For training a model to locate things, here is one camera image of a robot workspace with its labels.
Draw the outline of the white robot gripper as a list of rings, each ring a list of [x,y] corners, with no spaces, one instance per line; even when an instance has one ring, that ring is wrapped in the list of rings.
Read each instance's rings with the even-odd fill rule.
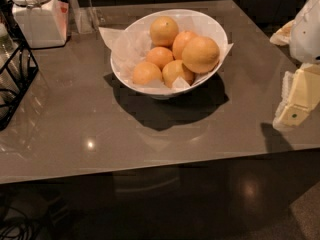
[[[278,46],[289,44],[290,55],[302,66],[286,71],[280,102],[273,120],[277,130],[301,125],[320,103],[320,0],[308,0],[291,20],[270,37]]]

